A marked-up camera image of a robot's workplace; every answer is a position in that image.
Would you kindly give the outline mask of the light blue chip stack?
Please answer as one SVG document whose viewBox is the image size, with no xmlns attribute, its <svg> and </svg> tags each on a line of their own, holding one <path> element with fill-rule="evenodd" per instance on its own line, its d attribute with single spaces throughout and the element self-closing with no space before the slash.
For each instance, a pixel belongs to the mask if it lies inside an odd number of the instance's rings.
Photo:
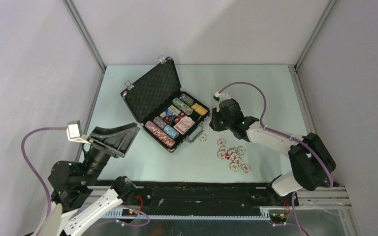
<svg viewBox="0 0 378 236">
<path fill-rule="evenodd" d="M 163 131 L 173 140 L 176 139 L 179 136 L 179 132 L 175 130 L 173 127 L 170 125 L 166 125 L 163 129 Z"/>
</svg>

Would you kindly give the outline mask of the white red chip stack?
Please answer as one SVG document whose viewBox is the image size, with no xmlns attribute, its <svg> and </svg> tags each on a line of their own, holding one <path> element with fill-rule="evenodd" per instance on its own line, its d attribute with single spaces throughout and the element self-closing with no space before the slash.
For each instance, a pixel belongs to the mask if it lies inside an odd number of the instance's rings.
<svg viewBox="0 0 378 236">
<path fill-rule="evenodd" d="M 243 160 L 243 156 L 247 150 L 244 146 L 230 147 L 224 138 L 218 138 L 215 142 L 217 150 L 213 152 L 215 157 L 219 160 L 228 162 L 229 169 L 233 172 L 249 173 L 251 166 Z M 230 159 L 226 160 L 225 156 L 230 155 Z"/>
</svg>

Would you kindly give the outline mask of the black poker set case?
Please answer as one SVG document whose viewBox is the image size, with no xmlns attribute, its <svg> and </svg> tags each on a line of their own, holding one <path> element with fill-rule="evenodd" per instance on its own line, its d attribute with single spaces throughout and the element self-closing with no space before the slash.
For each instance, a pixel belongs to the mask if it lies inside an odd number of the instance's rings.
<svg viewBox="0 0 378 236">
<path fill-rule="evenodd" d="M 168 152 L 174 152 L 182 143 L 193 143 L 204 133 L 204 121 L 210 115 L 210 108 L 199 99 L 183 89 L 179 79 L 178 71 L 172 57 L 159 57 L 159 64 L 150 69 L 147 73 L 135 82 L 126 81 L 126 89 L 121 92 L 130 112 L 136 121 L 142 125 L 144 131 L 159 143 Z M 182 93 L 190 96 L 194 103 L 202 105 L 208 109 L 208 114 L 200 116 L 197 112 L 190 117 L 195 124 L 184 134 L 174 139 L 175 145 L 168 149 L 157 137 L 155 137 L 144 125 L 147 121 L 152 121 L 159 116 L 166 108 L 172 104 L 174 98 L 179 98 Z"/>
</svg>

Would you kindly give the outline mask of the blue patterned card deck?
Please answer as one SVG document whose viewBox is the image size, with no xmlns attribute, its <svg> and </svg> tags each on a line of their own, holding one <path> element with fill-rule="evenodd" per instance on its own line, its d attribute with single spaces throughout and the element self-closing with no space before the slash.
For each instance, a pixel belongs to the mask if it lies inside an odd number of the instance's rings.
<svg viewBox="0 0 378 236">
<path fill-rule="evenodd" d="M 169 125 L 181 114 L 181 111 L 174 105 L 170 105 L 159 116 Z"/>
</svg>

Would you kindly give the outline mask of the purple grey chip stack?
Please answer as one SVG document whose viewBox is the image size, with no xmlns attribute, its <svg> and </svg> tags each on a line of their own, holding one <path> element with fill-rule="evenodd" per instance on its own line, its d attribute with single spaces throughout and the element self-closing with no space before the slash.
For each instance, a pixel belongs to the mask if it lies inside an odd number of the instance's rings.
<svg viewBox="0 0 378 236">
<path fill-rule="evenodd" d="M 160 129 L 164 129 L 168 124 L 161 117 L 157 116 L 153 119 L 153 123 L 158 126 Z"/>
</svg>

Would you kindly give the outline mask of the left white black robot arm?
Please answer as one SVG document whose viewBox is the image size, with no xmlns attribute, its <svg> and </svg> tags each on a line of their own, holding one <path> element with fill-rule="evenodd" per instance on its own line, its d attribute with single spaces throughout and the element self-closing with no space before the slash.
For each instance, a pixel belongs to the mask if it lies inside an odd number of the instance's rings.
<svg viewBox="0 0 378 236">
<path fill-rule="evenodd" d="M 91 195 L 93 186 L 109 159 L 123 158 L 140 128 L 130 123 L 115 128 L 96 127 L 89 136 L 83 134 L 80 121 L 71 121 L 66 127 L 43 127 L 29 132 L 21 142 L 24 160 L 42 184 L 47 211 L 32 236 L 80 236 L 105 213 L 121 204 L 130 205 L 136 198 L 136 185 L 126 176 L 117 177 L 102 196 L 77 214 Z M 82 162 L 58 161 L 48 177 L 50 192 L 43 178 L 26 155 L 27 138 L 39 131 L 64 131 L 71 142 L 88 144 Z"/>
</svg>

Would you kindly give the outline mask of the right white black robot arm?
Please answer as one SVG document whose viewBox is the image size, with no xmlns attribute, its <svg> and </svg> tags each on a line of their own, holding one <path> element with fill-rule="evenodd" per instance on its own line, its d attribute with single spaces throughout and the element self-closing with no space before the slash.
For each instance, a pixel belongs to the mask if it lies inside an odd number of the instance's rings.
<svg viewBox="0 0 378 236">
<path fill-rule="evenodd" d="M 258 118 L 244 116 L 239 103 L 220 94 L 214 96 L 218 105 L 212 109 L 210 127 L 221 132 L 229 130 L 239 139 L 264 145 L 287 157 L 291 171 L 276 177 L 269 185 L 267 201 L 278 206 L 286 200 L 286 196 L 300 189 L 314 191 L 317 187 L 332 187 L 332 172 L 337 165 L 315 133 L 299 138 L 292 134 L 271 129 Z"/>
</svg>

